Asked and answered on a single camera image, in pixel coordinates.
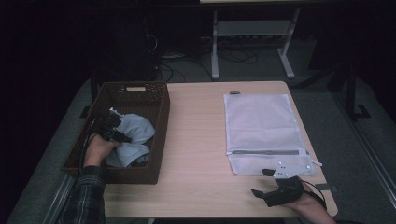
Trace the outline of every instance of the white desk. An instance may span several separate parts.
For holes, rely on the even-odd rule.
[[[157,185],[107,185],[107,217],[296,217],[289,208],[268,208],[251,189],[272,191],[272,177],[234,175],[226,156],[223,94],[286,93],[283,82],[168,84],[171,100],[163,163]],[[316,155],[294,102],[293,111],[310,155]],[[319,167],[313,184],[326,183]],[[332,216],[337,207],[323,191]]]

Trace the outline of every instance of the folded clothing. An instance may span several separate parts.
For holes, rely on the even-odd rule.
[[[128,167],[131,163],[147,161],[149,148],[145,145],[155,133],[148,119],[136,114],[127,114],[120,118],[121,124],[117,131],[132,138],[131,143],[122,143],[122,146],[112,150],[106,157],[106,163],[115,167]]]

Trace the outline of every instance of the plaid shirt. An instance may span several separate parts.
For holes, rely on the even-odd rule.
[[[103,194],[106,186],[105,170],[87,166],[79,177],[59,223],[106,223]]]

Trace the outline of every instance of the table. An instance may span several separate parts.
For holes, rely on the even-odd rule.
[[[268,208],[251,189],[272,191],[272,177],[234,175],[226,156],[223,94],[286,93],[284,82],[212,82],[168,84],[171,100],[163,163],[157,185],[107,185],[107,217],[296,217],[289,208]],[[304,143],[316,155],[296,106],[292,109]],[[326,183],[319,167],[304,180]],[[332,194],[323,190],[332,216]]]

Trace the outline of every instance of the dark background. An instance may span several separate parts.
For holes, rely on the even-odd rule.
[[[67,107],[91,74],[96,74],[100,81],[156,77],[143,27],[136,23],[142,15],[124,13],[114,17],[81,13],[76,10],[77,2],[0,3],[0,223],[7,221]],[[341,14],[340,10],[331,8],[324,11],[311,8],[302,11],[295,35],[319,38],[317,56],[312,62],[316,68],[344,59],[345,49],[353,49],[359,61],[359,76],[372,86],[378,101],[396,120],[394,9],[395,3],[384,0],[369,1],[359,8],[344,7]],[[158,13],[153,20],[157,22],[154,33],[169,44],[182,43],[188,38],[199,42],[201,30],[185,31],[180,27],[192,23],[211,27],[208,15],[207,12],[173,16]],[[313,23],[312,18],[320,20]],[[126,54],[125,49],[140,56]],[[199,48],[192,46],[186,50],[196,52]]]

